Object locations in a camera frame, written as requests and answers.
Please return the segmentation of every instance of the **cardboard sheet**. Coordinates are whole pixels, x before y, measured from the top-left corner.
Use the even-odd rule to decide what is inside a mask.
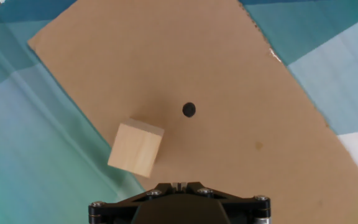
[[[110,145],[128,118],[165,130],[146,189],[200,181],[269,196],[274,223],[358,223],[356,165],[236,0],[79,0],[29,44]]]

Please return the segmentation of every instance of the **black dot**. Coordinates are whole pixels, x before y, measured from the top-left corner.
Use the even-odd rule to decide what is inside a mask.
[[[196,106],[194,103],[187,103],[183,105],[182,112],[186,117],[191,118],[196,113]]]

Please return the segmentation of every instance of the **patterned cloth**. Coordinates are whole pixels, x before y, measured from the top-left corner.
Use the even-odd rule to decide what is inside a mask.
[[[73,2],[0,6],[0,223],[84,223],[143,191],[27,46]],[[358,165],[358,0],[241,2]]]

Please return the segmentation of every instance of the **bolt head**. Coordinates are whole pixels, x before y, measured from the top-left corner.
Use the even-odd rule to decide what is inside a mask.
[[[208,189],[208,188],[202,188],[202,189],[198,189],[197,190],[197,192],[199,193],[199,194],[211,194],[211,193],[213,193],[214,191],[213,190],[211,190],[211,189]]]
[[[97,202],[92,202],[91,206],[93,206],[93,207],[102,207],[105,204],[106,204],[106,202],[97,201]]]
[[[256,200],[268,200],[269,198],[264,195],[256,195],[254,197]]]
[[[155,190],[155,189],[146,193],[146,195],[148,196],[158,196],[160,194],[162,194],[161,190]]]

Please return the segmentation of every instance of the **wooden cube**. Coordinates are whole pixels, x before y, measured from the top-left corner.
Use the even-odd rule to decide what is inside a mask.
[[[118,127],[109,166],[150,177],[164,129],[129,119]]]

